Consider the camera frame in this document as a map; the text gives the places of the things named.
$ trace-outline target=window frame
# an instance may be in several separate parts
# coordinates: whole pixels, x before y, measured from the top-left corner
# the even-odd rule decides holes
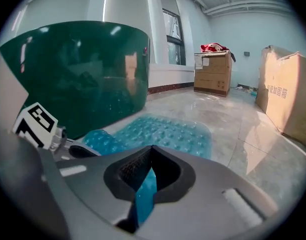
[[[184,35],[183,35],[181,17],[179,15],[177,15],[176,13],[173,13],[173,12],[167,10],[167,9],[162,8],[162,10],[163,10],[163,13],[166,13],[166,14],[168,14],[170,16],[173,16],[177,19],[181,39],[178,39],[178,38],[170,36],[170,35],[166,35],[166,37],[167,37],[167,42],[168,43],[173,43],[175,45],[180,46],[180,65],[185,66],[186,65],[186,56],[185,56]]]

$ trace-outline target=brown baseboard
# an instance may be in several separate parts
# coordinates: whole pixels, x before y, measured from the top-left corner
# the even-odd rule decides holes
[[[227,94],[229,93],[229,90],[230,89],[228,89],[228,91],[224,91],[224,90],[215,90],[215,89],[194,87],[195,92],[214,94],[214,95],[219,95],[219,96],[223,96],[223,97],[227,96]]]
[[[175,89],[181,89],[186,87],[194,86],[194,82],[183,82],[183,83],[175,83],[175,84],[168,84],[168,85],[161,85],[156,87],[148,88],[148,94],[155,94]]]

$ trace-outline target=white wall column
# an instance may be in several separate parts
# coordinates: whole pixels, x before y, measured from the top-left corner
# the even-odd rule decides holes
[[[186,66],[195,66],[194,44],[187,2],[187,0],[176,0],[183,29]]]
[[[87,20],[102,21],[103,20],[104,0],[89,0]]]
[[[152,26],[155,63],[168,64],[168,48],[161,0],[148,0],[149,15]]]
[[[125,24],[144,31],[152,40],[147,0],[106,0],[105,21]],[[155,63],[154,43],[151,41],[150,62]]]

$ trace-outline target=red cloth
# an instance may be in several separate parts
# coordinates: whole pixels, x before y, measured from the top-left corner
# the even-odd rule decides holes
[[[216,42],[201,45],[201,50],[202,53],[229,51],[227,47]]]

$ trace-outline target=white wall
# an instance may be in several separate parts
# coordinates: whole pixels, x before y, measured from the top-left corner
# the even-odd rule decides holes
[[[169,64],[167,38],[160,0],[149,0],[153,43],[156,63],[150,65],[149,87],[188,83],[194,81],[194,53],[200,45],[211,41],[211,30],[207,17],[192,0],[176,0],[183,29],[186,66]]]
[[[261,51],[269,45],[306,56],[306,31],[294,17],[250,12],[215,17],[210,23],[213,42],[226,46],[236,57],[232,87],[237,83],[258,86]]]
[[[23,0],[5,23],[0,34],[0,46],[15,36],[44,25],[86,20],[89,2],[90,0]]]
[[[194,53],[212,41],[207,17],[192,0],[176,0],[181,17],[186,66],[169,64],[167,39],[160,0],[24,0],[0,35],[0,45],[23,32],[43,25],[91,20],[129,25],[151,38],[149,87],[194,81]],[[12,30],[18,12],[20,17]]]
[[[148,0],[106,0],[105,21],[138,28],[152,39]],[[151,42],[151,63],[155,62],[153,46]]]

